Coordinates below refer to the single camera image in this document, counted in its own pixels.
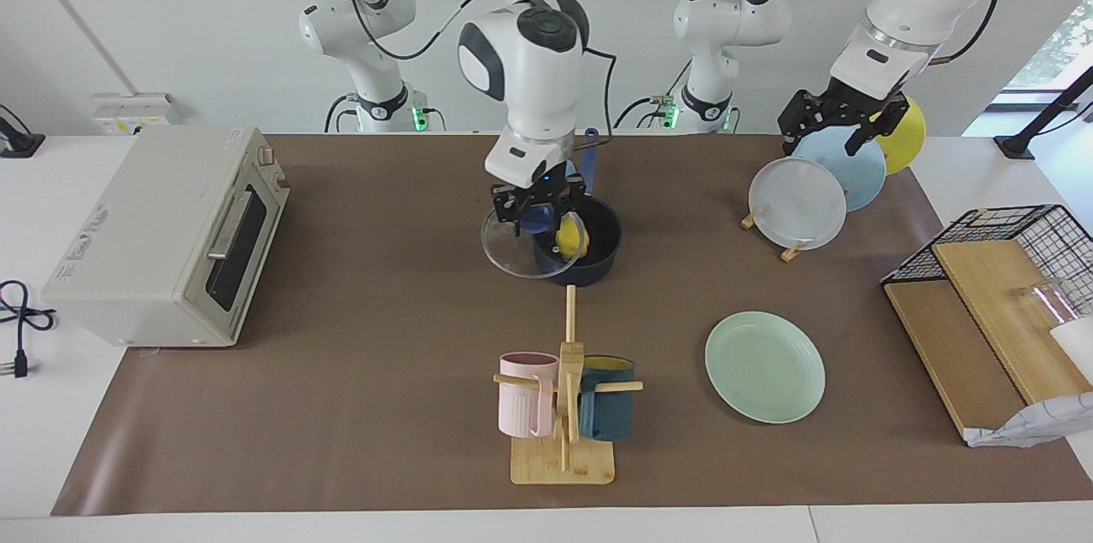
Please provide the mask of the black desk clamp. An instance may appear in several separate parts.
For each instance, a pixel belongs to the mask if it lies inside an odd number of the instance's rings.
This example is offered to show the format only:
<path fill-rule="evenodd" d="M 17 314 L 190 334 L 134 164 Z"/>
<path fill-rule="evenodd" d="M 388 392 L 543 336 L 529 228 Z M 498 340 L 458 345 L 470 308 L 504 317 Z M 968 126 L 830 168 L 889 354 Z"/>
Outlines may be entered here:
<path fill-rule="evenodd" d="M 0 103 L 0 158 L 28 160 L 45 139 L 46 135 L 31 131 L 15 111 Z"/>

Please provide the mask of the black stand with base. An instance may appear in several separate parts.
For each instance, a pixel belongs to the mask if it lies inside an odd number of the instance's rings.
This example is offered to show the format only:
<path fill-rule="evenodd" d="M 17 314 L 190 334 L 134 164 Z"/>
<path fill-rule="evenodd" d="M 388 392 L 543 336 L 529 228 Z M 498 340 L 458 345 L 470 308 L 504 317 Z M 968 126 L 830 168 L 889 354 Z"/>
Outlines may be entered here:
<path fill-rule="evenodd" d="M 1068 111 L 1092 87 L 1093 64 L 1089 64 L 1085 71 L 1072 84 L 1062 92 L 1059 92 L 1050 103 L 1047 103 L 1046 107 L 1034 119 L 1031 119 L 1031 122 L 1026 123 L 1019 133 L 1014 135 L 995 135 L 994 142 L 996 146 L 999 147 L 1000 153 L 1008 160 L 1034 161 L 1034 154 L 1031 153 L 1029 147 L 1035 137 L 1053 133 L 1053 131 L 1057 131 L 1063 126 L 1069 126 L 1069 123 L 1077 122 L 1077 120 L 1083 119 L 1086 115 L 1093 114 L 1093 99 L 1090 99 L 1069 120 L 1063 120 L 1063 122 L 1057 126 L 1050 126 L 1059 115 Z"/>

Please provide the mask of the dark blue mug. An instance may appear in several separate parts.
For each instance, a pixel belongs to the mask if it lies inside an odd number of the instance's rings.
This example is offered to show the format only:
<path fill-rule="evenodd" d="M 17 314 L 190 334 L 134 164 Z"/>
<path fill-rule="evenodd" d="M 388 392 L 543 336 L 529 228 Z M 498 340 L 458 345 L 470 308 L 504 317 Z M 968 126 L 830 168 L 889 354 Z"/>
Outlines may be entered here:
<path fill-rule="evenodd" d="M 593 353 L 584 359 L 579 383 L 578 426 L 581 437 L 593 441 L 625 441 L 632 434 L 634 396 L 632 392 L 599 392 L 599 383 L 635 379 L 635 365 L 628 358 Z"/>

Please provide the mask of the white checked cloth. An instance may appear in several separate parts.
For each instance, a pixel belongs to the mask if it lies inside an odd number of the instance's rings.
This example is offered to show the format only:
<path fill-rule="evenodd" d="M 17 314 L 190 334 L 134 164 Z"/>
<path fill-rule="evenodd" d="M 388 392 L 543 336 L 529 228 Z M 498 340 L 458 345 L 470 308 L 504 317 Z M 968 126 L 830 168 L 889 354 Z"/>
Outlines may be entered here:
<path fill-rule="evenodd" d="M 961 437 L 969 448 L 1031 448 L 1085 430 L 1093 430 L 1093 391 L 1042 400 L 997 429 L 964 428 Z"/>

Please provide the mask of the wooden mug rack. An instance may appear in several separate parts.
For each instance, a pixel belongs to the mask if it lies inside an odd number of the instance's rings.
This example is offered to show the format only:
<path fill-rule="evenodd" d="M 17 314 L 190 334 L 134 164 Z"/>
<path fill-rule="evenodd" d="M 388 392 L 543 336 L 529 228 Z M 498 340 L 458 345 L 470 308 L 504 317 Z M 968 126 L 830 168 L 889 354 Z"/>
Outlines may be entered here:
<path fill-rule="evenodd" d="M 516 485 L 606 485 L 616 479 L 614 446 L 581 437 L 578 400 L 585 346 L 576 338 L 578 288 L 566 287 L 565 337 L 559 345 L 559 382 L 554 390 L 555 427 L 546 438 L 512 438 L 509 480 Z M 496 371 L 493 380 L 530 386 Z"/>

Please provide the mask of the glass lid with blue knob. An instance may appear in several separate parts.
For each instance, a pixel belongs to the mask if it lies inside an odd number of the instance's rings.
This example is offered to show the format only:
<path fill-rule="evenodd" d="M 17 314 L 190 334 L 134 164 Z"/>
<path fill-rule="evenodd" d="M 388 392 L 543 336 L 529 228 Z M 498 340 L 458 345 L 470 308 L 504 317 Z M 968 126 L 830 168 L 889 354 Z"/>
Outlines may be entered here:
<path fill-rule="evenodd" d="M 555 232 L 562 214 L 546 203 L 536 204 L 522 214 L 522 235 L 500 225 L 494 211 L 487 213 L 481 231 L 482 248 L 491 263 L 517 278 L 551 278 L 574 265 L 559 255 Z"/>

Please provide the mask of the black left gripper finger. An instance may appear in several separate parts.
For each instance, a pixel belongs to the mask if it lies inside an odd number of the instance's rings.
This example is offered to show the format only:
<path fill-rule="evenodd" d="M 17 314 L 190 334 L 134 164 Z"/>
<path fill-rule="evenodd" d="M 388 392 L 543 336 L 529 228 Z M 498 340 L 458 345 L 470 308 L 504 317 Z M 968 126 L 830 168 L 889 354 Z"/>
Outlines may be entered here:
<path fill-rule="evenodd" d="M 909 111 L 909 99 L 905 95 L 895 95 L 877 114 L 867 115 L 860 110 L 854 111 L 853 123 L 856 123 L 857 127 L 845 143 L 845 153 L 857 155 L 863 145 L 873 141 L 875 137 L 891 135 L 904 119 L 904 115 Z"/>
<path fill-rule="evenodd" d="M 781 134 L 781 151 L 792 154 L 806 135 L 827 128 L 827 96 L 824 93 L 797 90 L 777 116 Z"/>

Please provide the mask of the mint green plate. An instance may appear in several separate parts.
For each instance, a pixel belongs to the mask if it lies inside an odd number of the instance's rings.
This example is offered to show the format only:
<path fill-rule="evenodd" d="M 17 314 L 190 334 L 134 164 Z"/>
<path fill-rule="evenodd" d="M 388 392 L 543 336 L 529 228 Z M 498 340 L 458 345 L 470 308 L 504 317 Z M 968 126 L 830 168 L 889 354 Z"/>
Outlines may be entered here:
<path fill-rule="evenodd" d="M 765 425 L 804 420 L 827 387 L 815 342 L 792 321 L 768 311 L 722 318 L 706 338 L 704 363 L 722 402 Z"/>

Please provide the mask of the pale grey plate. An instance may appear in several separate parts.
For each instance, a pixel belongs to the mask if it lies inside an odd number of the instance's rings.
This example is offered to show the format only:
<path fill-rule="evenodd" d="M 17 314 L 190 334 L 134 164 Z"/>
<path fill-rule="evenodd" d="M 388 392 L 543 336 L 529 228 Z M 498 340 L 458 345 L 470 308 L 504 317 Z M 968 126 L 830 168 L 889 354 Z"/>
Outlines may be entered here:
<path fill-rule="evenodd" d="M 771 161 L 755 173 L 748 208 L 762 235 L 785 250 L 811 251 L 839 235 L 848 213 L 832 172 L 798 157 Z"/>

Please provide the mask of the clear glass cup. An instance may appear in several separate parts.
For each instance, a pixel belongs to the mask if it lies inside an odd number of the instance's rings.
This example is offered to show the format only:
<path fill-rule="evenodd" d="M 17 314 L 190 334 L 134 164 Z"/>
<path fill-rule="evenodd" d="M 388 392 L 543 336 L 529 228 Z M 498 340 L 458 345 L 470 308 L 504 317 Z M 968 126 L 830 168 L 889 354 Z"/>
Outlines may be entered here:
<path fill-rule="evenodd" d="M 1031 323 L 1046 330 L 1093 318 L 1093 305 L 1079 302 L 1073 284 L 1057 278 L 1043 279 L 1019 290 L 1016 309 Z"/>

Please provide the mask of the dark blue saucepan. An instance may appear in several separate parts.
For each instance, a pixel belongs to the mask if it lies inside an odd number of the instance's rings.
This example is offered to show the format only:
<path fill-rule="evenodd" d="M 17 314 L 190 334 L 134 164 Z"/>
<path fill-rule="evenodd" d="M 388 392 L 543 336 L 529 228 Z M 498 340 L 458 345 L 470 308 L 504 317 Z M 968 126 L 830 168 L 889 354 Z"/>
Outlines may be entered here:
<path fill-rule="evenodd" d="M 587 232 L 587 253 L 581 256 L 574 265 L 566 268 L 557 275 L 549 278 L 559 285 L 575 285 L 584 288 L 609 274 L 621 246 L 623 228 L 616 212 L 604 201 L 591 196 L 593 190 L 593 174 L 596 173 L 597 149 L 581 151 L 577 172 L 585 178 L 585 194 L 574 201 L 573 211 L 581 219 Z"/>

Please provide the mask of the light wooden board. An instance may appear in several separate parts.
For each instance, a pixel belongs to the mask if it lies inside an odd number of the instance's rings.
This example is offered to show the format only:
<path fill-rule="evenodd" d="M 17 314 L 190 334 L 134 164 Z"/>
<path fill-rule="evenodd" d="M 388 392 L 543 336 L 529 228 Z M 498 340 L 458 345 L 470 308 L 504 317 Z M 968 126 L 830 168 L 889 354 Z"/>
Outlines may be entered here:
<path fill-rule="evenodd" d="M 1051 337 L 1050 315 L 1026 293 L 1043 274 L 1021 244 L 950 241 L 932 253 L 1029 406 L 1093 391 Z"/>

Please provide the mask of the white power outlet box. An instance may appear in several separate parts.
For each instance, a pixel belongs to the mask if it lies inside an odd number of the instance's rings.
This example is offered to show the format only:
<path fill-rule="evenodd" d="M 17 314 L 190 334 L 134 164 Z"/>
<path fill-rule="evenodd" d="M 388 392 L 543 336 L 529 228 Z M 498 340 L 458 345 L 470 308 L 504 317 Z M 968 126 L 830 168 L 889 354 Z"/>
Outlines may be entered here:
<path fill-rule="evenodd" d="M 92 119 L 101 135 L 136 135 L 148 126 L 179 126 L 184 116 L 169 93 L 94 93 Z"/>

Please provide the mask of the white toaster oven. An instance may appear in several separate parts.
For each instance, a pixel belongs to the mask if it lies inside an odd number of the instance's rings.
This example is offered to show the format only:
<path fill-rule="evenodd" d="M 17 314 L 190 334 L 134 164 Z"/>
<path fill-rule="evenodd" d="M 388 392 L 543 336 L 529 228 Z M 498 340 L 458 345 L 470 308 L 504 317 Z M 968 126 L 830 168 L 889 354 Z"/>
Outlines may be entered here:
<path fill-rule="evenodd" d="M 233 346 L 289 191 L 256 127 L 145 128 L 43 302 L 113 345 Z"/>

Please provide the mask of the light blue plate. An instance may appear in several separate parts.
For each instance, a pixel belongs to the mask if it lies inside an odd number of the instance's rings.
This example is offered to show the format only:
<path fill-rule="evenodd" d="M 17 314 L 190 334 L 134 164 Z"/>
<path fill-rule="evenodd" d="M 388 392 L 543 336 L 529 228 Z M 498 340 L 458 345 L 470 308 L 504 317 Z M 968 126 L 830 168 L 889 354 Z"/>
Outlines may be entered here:
<path fill-rule="evenodd" d="M 886 158 L 875 141 L 863 143 L 848 155 L 845 143 L 855 133 L 849 126 L 832 126 L 801 139 L 792 155 L 824 166 L 839 181 L 846 196 L 847 212 L 867 206 L 886 181 Z"/>

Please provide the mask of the white cup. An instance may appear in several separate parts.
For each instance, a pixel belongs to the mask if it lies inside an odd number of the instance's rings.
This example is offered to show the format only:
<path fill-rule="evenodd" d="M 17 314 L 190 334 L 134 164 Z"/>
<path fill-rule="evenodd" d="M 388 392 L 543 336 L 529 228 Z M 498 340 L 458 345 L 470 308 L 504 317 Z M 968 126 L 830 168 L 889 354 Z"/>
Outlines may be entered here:
<path fill-rule="evenodd" d="M 1093 386 L 1093 317 L 1074 318 L 1056 324 L 1049 333 L 1088 383 Z"/>

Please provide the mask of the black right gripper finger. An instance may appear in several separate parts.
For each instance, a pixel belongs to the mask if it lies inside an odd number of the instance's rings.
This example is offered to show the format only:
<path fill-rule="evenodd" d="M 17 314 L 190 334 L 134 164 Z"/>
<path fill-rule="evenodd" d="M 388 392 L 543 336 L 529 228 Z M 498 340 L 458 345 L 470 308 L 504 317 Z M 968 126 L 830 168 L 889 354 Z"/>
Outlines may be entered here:
<path fill-rule="evenodd" d="M 567 219 L 584 223 L 581 205 L 587 200 L 587 184 L 580 172 L 564 177 L 562 186 L 562 221 Z"/>
<path fill-rule="evenodd" d="M 493 184 L 491 198 L 497 223 L 507 227 L 513 236 L 522 235 L 524 189 L 512 184 Z"/>

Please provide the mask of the window with green foliage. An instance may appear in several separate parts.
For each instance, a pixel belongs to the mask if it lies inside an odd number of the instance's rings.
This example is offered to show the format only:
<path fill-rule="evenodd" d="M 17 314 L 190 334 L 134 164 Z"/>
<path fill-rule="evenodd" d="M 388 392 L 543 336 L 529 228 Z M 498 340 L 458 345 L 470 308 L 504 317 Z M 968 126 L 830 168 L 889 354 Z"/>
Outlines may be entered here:
<path fill-rule="evenodd" d="M 1082 0 L 1002 92 L 1063 91 L 1090 64 L 1093 64 L 1093 0 Z"/>

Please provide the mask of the yellow plate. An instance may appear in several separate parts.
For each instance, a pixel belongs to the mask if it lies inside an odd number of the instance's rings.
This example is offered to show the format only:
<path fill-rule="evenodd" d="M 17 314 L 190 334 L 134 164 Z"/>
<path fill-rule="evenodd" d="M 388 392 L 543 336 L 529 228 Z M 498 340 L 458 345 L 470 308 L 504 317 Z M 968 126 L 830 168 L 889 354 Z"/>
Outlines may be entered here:
<path fill-rule="evenodd" d="M 906 96 L 909 110 L 902 116 L 900 123 L 890 135 L 875 135 L 886 160 L 886 176 L 902 172 L 918 154 L 926 141 L 926 118 L 919 104 Z"/>

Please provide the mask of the dark wooden board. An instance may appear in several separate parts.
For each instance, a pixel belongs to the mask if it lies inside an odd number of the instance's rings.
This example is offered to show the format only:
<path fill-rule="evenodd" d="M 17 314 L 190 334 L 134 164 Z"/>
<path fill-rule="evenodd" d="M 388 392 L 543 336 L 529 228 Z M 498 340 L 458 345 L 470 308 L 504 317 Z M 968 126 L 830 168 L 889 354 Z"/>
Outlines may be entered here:
<path fill-rule="evenodd" d="M 895 282 L 883 290 L 961 437 L 996 430 L 1026 408 L 952 283 Z"/>

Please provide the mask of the brown table mat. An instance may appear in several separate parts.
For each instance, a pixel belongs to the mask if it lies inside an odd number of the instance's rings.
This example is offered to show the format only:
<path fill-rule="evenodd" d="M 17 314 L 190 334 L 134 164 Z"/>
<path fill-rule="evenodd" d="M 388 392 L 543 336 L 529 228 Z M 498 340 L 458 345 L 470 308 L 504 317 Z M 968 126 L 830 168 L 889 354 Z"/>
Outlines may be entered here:
<path fill-rule="evenodd" d="M 1093 499 L 1063 441 L 961 441 L 880 286 L 940 228 L 908 172 L 786 264 L 738 226 L 777 137 L 601 149 L 593 193 L 623 239 L 576 337 L 636 364 L 634 433 L 608 485 L 516 486 L 492 376 L 557 352 L 564 290 L 482 251 L 491 139 L 272 143 L 290 197 L 238 344 L 126 353 L 55 515 Z M 740 311 L 815 342 L 827 387 L 804 420 L 749 420 L 712 387 L 706 338 Z"/>

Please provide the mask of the wooden plate rack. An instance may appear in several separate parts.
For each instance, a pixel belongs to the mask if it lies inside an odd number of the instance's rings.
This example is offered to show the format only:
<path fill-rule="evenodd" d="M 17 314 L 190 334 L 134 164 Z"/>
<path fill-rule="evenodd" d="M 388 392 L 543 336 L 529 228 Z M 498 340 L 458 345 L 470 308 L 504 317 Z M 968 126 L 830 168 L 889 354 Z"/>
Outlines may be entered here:
<path fill-rule="evenodd" d="M 769 213 L 767 206 L 750 209 L 747 216 L 739 221 L 739 227 L 742 231 L 751 231 L 759 227 L 762 235 L 767 236 L 769 241 L 787 241 L 787 246 L 781 248 L 780 253 L 781 262 L 785 263 L 792 263 L 792 260 L 803 252 L 804 244 L 815 240 L 814 238 L 806 238 L 806 236 L 789 235 L 788 232 L 781 231 L 780 224 L 772 219 L 772 213 Z"/>

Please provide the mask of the pink ribbed mug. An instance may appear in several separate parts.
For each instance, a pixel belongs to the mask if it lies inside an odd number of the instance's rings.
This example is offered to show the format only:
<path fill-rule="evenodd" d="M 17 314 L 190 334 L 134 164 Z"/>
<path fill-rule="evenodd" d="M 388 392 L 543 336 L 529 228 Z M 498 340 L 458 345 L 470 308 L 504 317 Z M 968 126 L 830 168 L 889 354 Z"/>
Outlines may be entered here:
<path fill-rule="evenodd" d="M 500 356 L 500 374 L 530 380 L 530 386 L 500 383 L 497 427 L 512 438 L 546 438 L 555 427 L 554 390 L 559 382 L 554 353 L 509 352 Z"/>

